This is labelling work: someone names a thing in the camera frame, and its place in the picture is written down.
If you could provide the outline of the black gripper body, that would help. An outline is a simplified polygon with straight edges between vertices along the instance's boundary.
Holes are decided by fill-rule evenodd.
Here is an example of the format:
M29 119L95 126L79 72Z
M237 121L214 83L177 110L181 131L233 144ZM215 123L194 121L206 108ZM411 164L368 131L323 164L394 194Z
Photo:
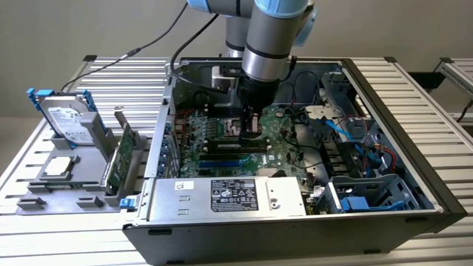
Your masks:
M278 80L258 81L250 78L239 78L237 97L243 106L253 111L261 111L271 105L278 89Z

